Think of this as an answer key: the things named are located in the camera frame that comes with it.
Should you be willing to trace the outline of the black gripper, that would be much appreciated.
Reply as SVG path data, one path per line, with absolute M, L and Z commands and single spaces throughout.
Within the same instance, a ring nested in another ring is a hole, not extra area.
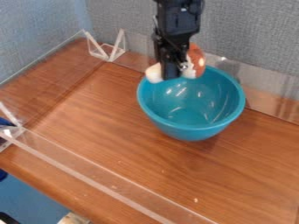
M 176 63 L 187 61 L 190 39 L 200 32 L 204 0 L 154 0 L 154 45 L 156 58 L 162 61 L 163 79 L 180 76 Z

